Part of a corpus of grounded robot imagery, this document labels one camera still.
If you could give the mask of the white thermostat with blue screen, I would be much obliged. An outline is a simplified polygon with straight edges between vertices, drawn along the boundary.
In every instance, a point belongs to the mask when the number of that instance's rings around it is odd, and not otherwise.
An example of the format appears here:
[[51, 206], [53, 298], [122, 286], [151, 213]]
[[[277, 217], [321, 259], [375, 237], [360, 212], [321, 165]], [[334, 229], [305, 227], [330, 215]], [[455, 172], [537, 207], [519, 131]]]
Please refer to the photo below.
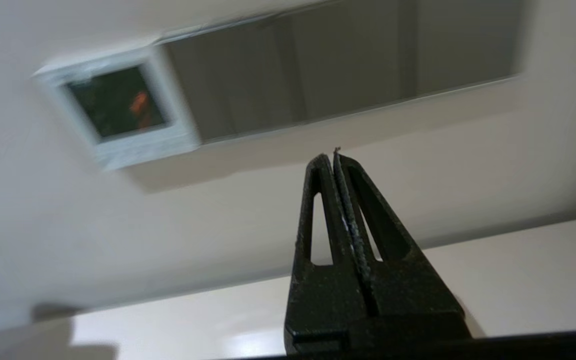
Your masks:
[[194, 152], [202, 145], [160, 46], [50, 63], [34, 77], [104, 170]]

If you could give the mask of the white cabinet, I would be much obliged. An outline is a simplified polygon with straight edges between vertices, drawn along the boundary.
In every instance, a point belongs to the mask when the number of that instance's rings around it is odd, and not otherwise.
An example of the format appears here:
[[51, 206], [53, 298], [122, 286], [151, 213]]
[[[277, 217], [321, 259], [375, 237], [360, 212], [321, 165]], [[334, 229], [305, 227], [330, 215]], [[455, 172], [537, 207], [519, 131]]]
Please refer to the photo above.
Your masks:
[[[475, 337], [576, 330], [576, 221], [426, 249]], [[287, 277], [0, 332], [0, 360], [213, 360], [285, 354]]]

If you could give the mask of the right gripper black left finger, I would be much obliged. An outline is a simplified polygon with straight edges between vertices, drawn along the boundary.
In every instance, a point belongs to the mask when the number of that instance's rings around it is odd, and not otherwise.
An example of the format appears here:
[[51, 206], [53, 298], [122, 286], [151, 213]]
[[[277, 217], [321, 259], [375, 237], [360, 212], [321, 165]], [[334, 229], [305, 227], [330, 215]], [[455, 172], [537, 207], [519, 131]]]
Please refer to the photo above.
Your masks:
[[[342, 156], [322, 153], [306, 167], [285, 312], [289, 354], [372, 351], [375, 303], [366, 274], [368, 253], [361, 214], [355, 214]], [[313, 263], [316, 196], [324, 213], [332, 264]]]

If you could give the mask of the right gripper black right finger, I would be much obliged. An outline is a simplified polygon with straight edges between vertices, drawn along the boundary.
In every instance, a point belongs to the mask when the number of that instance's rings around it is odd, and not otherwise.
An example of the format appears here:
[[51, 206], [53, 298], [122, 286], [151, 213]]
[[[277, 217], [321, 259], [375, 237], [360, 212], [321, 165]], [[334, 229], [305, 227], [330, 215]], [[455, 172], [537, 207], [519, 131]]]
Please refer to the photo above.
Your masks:
[[359, 162], [334, 153], [334, 178], [352, 241], [366, 317], [355, 349], [470, 340], [466, 314]]

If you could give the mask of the grey single wall switch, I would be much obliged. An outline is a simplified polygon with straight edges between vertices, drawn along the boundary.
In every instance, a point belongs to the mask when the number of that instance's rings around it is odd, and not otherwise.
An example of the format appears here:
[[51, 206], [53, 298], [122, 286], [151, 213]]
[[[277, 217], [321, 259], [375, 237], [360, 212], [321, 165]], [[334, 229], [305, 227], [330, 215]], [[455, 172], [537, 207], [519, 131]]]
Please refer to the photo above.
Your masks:
[[419, 0], [326, 0], [284, 11], [284, 58], [306, 122], [418, 96]]
[[423, 97], [517, 73], [526, 0], [401, 0], [402, 86]]

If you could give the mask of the grey triple rocker wall switch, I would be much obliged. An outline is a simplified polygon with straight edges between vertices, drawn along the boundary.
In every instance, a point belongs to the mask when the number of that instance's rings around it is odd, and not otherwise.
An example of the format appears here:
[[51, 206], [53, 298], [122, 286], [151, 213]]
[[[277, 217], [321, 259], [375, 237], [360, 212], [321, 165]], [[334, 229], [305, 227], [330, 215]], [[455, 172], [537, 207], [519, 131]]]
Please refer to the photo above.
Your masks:
[[278, 14], [160, 41], [204, 144], [296, 126], [306, 102], [291, 20]]

